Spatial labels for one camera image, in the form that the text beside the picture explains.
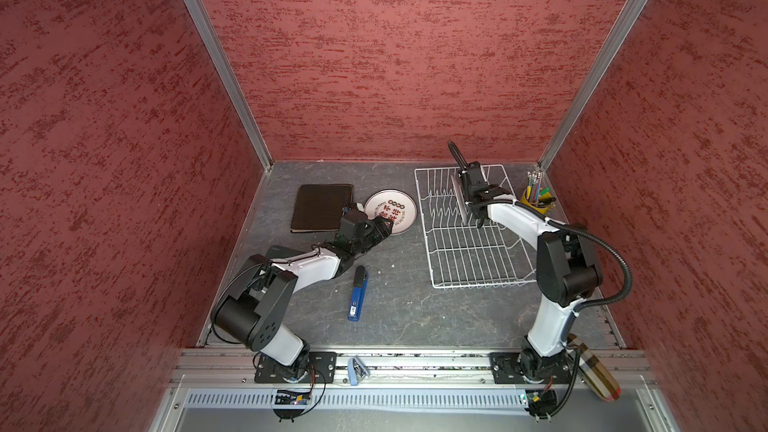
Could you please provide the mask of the white round plate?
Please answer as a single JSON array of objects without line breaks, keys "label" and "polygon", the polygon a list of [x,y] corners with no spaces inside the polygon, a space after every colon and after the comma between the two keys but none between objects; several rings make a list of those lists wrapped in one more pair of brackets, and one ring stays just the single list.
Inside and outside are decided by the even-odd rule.
[{"label": "white round plate", "polygon": [[458,172],[451,177],[452,186],[457,200],[457,207],[463,225],[468,225],[472,217],[472,201],[466,185],[465,174]]},{"label": "white round plate", "polygon": [[393,222],[392,234],[402,234],[416,222],[418,207],[416,201],[400,190],[382,190],[368,198],[364,212],[369,219],[377,216]]}]

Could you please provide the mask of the dark square plate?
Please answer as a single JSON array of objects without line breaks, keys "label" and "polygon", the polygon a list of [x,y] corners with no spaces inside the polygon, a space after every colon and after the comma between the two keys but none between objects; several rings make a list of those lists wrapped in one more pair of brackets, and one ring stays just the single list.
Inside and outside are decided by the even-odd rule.
[{"label": "dark square plate", "polygon": [[303,184],[290,223],[292,233],[337,231],[344,209],[353,201],[352,184]]}]

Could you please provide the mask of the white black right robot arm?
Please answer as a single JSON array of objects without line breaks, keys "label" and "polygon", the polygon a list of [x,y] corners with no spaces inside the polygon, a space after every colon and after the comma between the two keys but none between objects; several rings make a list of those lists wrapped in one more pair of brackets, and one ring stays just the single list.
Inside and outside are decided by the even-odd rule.
[{"label": "white black right robot arm", "polygon": [[565,360],[576,308],[602,283],[594,247],[562,229],[533,207],[490,183],[478,162],[457,161],[452,178],[464,222],[491,220],[511,230],[536,251],[536,284],[541,301],[519,356],[520,373],[539,383]]}]

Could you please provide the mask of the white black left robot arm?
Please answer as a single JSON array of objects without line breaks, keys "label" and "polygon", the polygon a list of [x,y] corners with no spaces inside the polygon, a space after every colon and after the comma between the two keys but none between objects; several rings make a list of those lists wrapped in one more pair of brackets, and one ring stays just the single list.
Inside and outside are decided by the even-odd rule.
[{"label": "white black left robot arm", "polygon": [[302,380],[311,372],[310,346],[283,324],[293,294],[340,277],[356,259],[390,237],[393,228],[389,218],[370,219],[364,212],[348,210],[333,239],[309,252],[250,257],[213,306],[213,330],[271,359],[282,377]]}]

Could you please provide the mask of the blue black stapler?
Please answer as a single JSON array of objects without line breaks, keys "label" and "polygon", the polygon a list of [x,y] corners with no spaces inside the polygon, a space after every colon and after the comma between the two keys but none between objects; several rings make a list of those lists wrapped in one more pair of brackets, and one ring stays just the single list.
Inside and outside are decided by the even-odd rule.
[{"label": "blue black stapler", "polygon": [[347,312],[347,319],[349,321],[358,322],[361,318],[368,279],[369,273],[367,269],[364,266],[358,266],[355,271],[352,294]]}]

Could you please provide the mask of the pens in cup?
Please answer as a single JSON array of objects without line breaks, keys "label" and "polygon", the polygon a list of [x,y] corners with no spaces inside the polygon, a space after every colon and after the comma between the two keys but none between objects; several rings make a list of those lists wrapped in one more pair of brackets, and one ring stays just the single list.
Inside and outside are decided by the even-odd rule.
[{"label": "pens in cup", "polygon": [[545,187],[543,184],[543,172],[540,170],[534,170],[529,172],[527,187],[532,187],[534,189],[539,189],[539,190],[548,188],[548,187]]}]

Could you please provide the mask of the yellow pen cup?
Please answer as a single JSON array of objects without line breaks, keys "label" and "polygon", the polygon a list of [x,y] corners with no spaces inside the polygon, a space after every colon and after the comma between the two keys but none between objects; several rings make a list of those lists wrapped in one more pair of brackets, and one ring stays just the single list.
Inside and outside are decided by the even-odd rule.
[{"label": "yellow pen cup", "polygon": [[524,190],[521,201],[535,209],[537,212],[547,215],[549,211],[555,206],[557,198],[550,193],[549,188],[534,189],[527,187]]}]

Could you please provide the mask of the blue white clip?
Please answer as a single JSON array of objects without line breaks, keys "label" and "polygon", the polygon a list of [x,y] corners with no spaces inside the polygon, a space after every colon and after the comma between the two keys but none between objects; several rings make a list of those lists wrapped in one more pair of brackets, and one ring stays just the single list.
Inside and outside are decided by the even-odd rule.
[{"label": "blue white clip", "polygon": [[348,383],[355,387],[370,376],[365,364],[358,357],[351,357],[347,364]]}]

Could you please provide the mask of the plaid patterned roll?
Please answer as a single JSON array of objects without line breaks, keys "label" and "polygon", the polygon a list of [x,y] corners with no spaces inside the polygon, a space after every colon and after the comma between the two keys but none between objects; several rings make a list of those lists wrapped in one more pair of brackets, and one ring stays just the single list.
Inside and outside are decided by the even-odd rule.
[{"label": "plaid patterned roll", "polygon": [[587,386],[603,401],[618,400],[621,387],[599,357],[573,333],[567,336],[567,345],[581,353],[579,370]]}]

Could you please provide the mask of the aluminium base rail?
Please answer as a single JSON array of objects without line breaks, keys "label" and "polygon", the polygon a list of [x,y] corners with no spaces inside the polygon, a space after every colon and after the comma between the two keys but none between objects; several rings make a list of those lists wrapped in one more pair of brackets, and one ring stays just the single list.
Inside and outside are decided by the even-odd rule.
[{"label": "aluminium base rail", "polygon": [[[587,390],[582,376],[561,365],[539,383],[523,378],[514,349],[325,348],[310,354],[300,381],[278,373],[270,359],[234,347],[186,349],[170,384],[184,406],[209,408],[380,410],[525,415],[543,389]],[[347,364],[358,357],[370,376],[348,383]]]}]

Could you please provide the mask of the aluminium right corner post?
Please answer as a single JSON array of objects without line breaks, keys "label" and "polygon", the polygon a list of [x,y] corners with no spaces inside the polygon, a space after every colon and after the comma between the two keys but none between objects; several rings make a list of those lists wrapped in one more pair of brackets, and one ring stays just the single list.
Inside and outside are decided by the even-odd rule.
[{"label": "aluminium right corner post", "polygon": [[626,0],[624,2],[616,20],[602,43],[599,52],[592,62],[587,75],[565,112],[560,125],[537,162],[538,167],[541,170],[547,171],[553,164],[570,132],[588,105],[591,97],[632,31],[648,1],[649,0]]}]

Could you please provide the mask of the aluminium corner post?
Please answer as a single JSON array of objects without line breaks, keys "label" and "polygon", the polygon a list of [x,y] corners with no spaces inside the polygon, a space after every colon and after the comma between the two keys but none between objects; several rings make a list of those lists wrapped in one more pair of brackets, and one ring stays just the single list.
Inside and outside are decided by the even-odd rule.
[{"label": "aluminium corner post", "polygon": [[273,168],[274,159],[268,150],[203,0],[183,0],[183,2],[262,167],[269,173]]},{"label": "aluminium corner post", "polygon": [[560,125],[537,162],[538,167],[541,170],[547,171],[553,164],[570,132],[588,105],[591,97],[632,31],[648,1],[649,0],[626,0],[624,2],[616,20],[602,43],[599,52],[592,62],[587,75],[565,112]]}]

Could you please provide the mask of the aluminium left corner post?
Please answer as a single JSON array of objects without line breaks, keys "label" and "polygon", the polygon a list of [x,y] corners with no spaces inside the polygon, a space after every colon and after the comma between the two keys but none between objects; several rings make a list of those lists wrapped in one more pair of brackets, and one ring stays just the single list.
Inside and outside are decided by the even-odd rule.
[{"label": "aluminium left corner post", "polygon": [[262,167],[269,173],[273,168],[274,159],[268,150],[203,0],[183,0],[183,2]]}]

